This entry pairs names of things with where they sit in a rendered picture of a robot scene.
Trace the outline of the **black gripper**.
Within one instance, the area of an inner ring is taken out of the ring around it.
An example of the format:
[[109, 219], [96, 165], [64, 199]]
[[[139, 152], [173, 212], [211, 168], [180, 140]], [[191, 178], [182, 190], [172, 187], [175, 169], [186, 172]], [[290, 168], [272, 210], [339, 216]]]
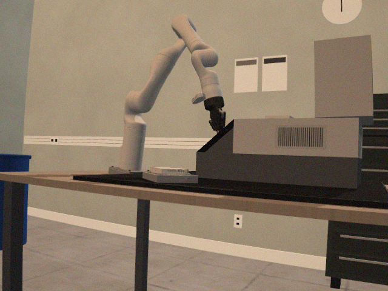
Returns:
[[215, 96], [204, 100], [204, 107], [210, 111], [210, 121], [213, 131], [219, 133], [226, 123], [226, 112], [222, 111], [224, 100], [222, 96]]

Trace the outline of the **grey benchtop machine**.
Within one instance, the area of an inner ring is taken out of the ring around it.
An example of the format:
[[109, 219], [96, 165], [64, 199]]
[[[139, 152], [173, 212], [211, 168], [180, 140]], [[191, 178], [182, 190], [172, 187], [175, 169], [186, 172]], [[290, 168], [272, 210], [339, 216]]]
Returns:
[[[315, 118], [233, 119], [196, 152], [211, 180], [357, 189], [373, 125], [371, 35], [314, 41]], [[359, 142], [358, 142], [359, 119]]]

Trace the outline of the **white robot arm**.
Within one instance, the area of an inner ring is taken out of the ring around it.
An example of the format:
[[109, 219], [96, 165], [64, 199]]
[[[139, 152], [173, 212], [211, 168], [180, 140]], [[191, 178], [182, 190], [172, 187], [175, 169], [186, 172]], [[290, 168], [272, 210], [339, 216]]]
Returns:
[[[192, 99], [197, 104], [208, 98], [222, 96], [216, 72], [205, 67], [214, 67], [218, 63], [218, 54], [214, 48], [204, 43], [196, 33], [196, 27], [187, 15], [181, 14], [172, 21], [172, 29], [177, 34], [175, 45], [160, 50], [150, 66], [150, 77], [141, 91], [128, 93], [124, 104], [124, 136], [119, 154], [120, 169], [140, 171], [144, 154], [147, 124], [142, 113], [149, 112], [174, 68], [181, 53], [187, 47], [191, 61], [201, 83], [202, 92]], [[178, 31], [178, 32], [177, 32]]]

